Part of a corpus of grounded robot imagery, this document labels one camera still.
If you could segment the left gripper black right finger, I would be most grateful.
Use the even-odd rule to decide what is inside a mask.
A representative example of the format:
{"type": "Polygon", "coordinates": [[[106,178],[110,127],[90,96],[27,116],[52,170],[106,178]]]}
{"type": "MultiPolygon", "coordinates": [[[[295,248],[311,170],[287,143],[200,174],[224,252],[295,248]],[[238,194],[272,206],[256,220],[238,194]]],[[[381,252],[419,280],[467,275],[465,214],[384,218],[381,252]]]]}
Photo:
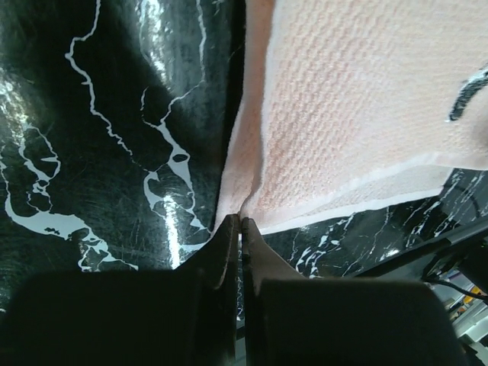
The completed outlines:
{"type": "Polygon", "coordinates": [[[445,308],[424,284],[309,279],[242,221],[250,365],[465,365],[445,308]]]}

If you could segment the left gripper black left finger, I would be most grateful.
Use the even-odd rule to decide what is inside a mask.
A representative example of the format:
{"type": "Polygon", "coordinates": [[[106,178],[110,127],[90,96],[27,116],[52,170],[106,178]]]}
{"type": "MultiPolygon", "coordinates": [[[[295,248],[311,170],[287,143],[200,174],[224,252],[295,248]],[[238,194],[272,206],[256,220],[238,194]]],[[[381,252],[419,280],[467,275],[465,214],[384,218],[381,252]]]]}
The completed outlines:
{"type": "Polygon", "coordinates": [[[1,324],[3,365],[229,365],[239,219],[174,270],[30,278],[1,324]]]}

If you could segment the pink towel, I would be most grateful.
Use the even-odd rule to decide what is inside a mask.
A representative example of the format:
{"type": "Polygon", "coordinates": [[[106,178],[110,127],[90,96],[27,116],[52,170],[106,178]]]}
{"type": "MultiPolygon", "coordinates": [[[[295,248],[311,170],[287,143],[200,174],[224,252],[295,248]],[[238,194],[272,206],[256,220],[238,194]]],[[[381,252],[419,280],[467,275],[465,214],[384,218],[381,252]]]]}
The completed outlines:
{"type": "Polygon", "coordinates": [[[215,221],[276,233],[487,167],[485,1],[248,1],[215,221]]]}

